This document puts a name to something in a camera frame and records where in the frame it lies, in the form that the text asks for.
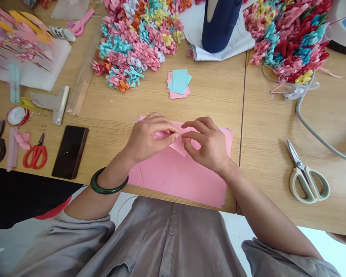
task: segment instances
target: black phone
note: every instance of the black phone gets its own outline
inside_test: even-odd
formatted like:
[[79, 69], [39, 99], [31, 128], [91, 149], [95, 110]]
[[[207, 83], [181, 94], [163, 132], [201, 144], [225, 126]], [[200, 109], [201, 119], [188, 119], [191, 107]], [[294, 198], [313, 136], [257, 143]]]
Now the black phone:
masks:
[[67, 125], [51, 176], [75, 179], [80, 167], [88, 129]]

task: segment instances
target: navy blue cloth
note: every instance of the navy blue cloth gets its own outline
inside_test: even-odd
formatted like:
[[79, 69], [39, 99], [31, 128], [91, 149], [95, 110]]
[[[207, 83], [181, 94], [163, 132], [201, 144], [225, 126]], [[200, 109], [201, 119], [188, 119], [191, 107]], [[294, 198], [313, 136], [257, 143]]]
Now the navy blue cloth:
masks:
[[210, 23], [206, 19], [208, 1], [205, 2], [205, 18], [201, 43], [209, 53], [218, 53], [226, 48], [233, 28], [236, 26], [242, 0], [218, 0]]

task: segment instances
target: pink paper sheet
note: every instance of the pink paper sheet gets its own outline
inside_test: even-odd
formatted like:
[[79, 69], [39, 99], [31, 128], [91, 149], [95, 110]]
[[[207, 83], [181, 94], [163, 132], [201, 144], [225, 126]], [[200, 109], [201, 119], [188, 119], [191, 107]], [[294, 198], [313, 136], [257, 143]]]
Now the pink paper sheet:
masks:
[[[172, 121], [180, 132], [190, 129], [181, 129], [182, 123]], [[228, 129], [221, 129], [226, 135], [228, 155], [231, 153], [233, 133]], [[181, 137], [176, 142], [177, 148], [183, 145]], [[196, 149], [200, 144], [192, 141]], [[221, 208], [226, 197], [227, 185], [216, 173], [196, 163], [190, 155], [183, 156], [173, 147], [167, 147], [148, 160], [140, 162], [130, 171], [130, 185], [137, 185], [147, 189], [185, 198], [212, 207]]]
[[[172, 81], [172, 78], [173, 78], [173, 73], [170, 71], [168, 72], [168, 80], [167, 80], [167, 83], [168, 83], [168, 86], [170, 85], [170, 82]], [[177, 99], [177, 98], [186, 98], [187, 95], [191, 94], [191, 91], [190, 91], [190, 87], [187, 87], [186, 91], [184, 94], [179, 94], [179, 93], [175, 93], [175, 92], [170, 92], [169, 89], [167, 89], [167, 92], [170, 93], [170, 98], [173, 100], [173, 99]]]

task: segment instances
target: plastic bag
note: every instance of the plastic bag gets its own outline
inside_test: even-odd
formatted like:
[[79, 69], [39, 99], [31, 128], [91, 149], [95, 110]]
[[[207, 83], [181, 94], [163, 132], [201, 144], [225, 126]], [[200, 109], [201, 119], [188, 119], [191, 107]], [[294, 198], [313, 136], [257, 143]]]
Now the plastic bag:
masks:
[[90, 0], [59, 0], [51, 18], [57, 20], [79, 20], [87, 12]]

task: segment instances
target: person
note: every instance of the person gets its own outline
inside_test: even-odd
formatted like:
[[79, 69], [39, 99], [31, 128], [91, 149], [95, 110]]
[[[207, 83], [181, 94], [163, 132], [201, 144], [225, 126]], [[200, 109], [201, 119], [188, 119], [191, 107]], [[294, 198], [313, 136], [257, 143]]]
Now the person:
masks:
[[[253, 276], [339, 276], [307, 237], [241, 171], [226, 152], [224, 134], [210, 117], [187, 121], [182, 134], [188, 154], [227, 183], [257, 238], [242, 248]], [[169, 131], [157, 140], [154, 133]], [[96, 179], [113, 191], [130, 169], [181, 139], [169, 120], [152, 113], [133, 126], [125, 148]], [[190, 140], [200, 143], [196, 150]], [[138, 197], [115, 229], [110, 221], [119, 192], [88, 186], [37, 236], [12, 276], [246, 276], [218, 211]]]

